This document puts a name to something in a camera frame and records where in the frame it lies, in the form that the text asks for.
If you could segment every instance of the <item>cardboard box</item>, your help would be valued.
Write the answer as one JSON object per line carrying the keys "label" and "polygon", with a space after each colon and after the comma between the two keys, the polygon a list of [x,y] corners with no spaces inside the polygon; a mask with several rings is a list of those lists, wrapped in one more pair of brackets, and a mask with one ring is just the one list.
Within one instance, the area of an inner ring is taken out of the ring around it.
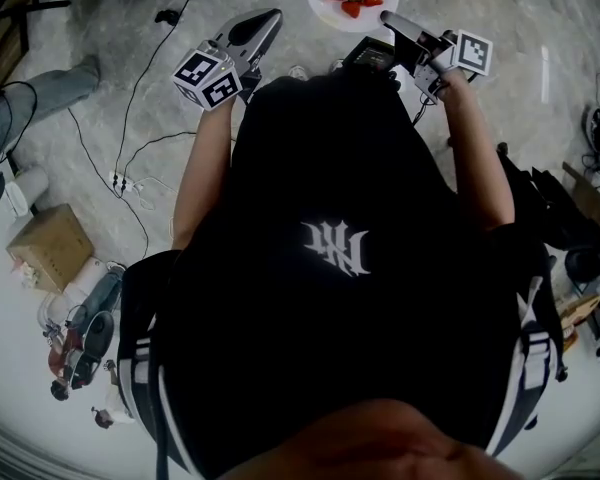
{"label": "cardboard box", "polygon": [[71,207],[63,204],[36,215],[7,252],[38,272],[36,288],[62,293],[93,254],[93,245]]}
{"label": "cardboard box", "polygon": [[571,302],[565,308],[558,311],[562,328],[578,325],[585,320],[600,304],[600,295],[586,295]]}

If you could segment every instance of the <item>white cup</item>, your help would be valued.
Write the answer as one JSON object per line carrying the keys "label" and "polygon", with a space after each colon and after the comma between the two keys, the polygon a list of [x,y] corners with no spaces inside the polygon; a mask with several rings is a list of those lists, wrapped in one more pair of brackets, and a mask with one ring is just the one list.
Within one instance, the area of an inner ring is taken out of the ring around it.
{"label": "white cup", "polygon": [[29,208],[49,188],[49,178],[44,169],[34,166],[7,183],[5,192],[18,217],[29,213]]}

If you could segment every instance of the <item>black t-shirt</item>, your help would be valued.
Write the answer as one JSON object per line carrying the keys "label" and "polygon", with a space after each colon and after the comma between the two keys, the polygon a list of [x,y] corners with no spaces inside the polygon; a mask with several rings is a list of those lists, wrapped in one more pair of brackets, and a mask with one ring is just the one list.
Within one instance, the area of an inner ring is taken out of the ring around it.
{"label": "black t-shirt", "polygon": [[189,247],[145,260],[181,433],[215,478],[347,405],[392,398],[485,447],[520,332],[558,342],[541,242],[463,212],[380,77],[279,79],[253,98],[221,203]]}

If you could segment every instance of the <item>white logo print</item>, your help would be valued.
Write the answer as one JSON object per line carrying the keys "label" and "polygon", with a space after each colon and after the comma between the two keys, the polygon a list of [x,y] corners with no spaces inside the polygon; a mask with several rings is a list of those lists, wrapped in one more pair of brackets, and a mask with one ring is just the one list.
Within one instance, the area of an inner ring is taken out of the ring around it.
{"label": "white logo print", "polygon": [[301,224],[304,224],[311,229],[311,236],[313,238],[313,244],[305,245],[305,247],[307,249],[311,249],[312,251],[316,251],[320,256],[323,254],[326,255],[324,261],[331,263],[332,265],[337,265],[340,267],[340,270],[342,270],[348,276],[351,276],[352,273],[356,276],[360,274],[371,273],[362,268],[360,259],[360,242],[362,237],[366,235],[368,231],[355,233],[349,239],[349,256],[347,256],[347,241],[345,239],[347,225],[344,223],[344,221],[335,228],[335,243],[333,241],[334,228],[329,226],[329,224],[326,222],[321,224],[322,231],[320,231],[320,228],[314,226],[313,224],[307,224],[306,222],[302,222]]}

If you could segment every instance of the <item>black backpack strap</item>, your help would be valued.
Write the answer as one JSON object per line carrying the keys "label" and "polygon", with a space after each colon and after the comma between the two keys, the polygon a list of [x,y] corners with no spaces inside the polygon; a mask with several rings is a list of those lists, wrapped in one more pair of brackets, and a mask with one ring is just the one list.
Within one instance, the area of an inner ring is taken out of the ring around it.
{"label": "black backpack strap", "polygon": [[558,360],[556,344],[536,320],[533,301],[542,278],[533,278],[525,302],[518,296],[521,329],[509,372],[509,384],[500,418],[487,446],[497,456],[533,419],[534,410],[544,393],[551,370]]}
{"label": "black backpack strap", "polygon": [[166,251],[130,267],[122,279],[118,376],[127,409],[149,434],[149,350],[156,312],[165,303],[165,290],[179,251]]}

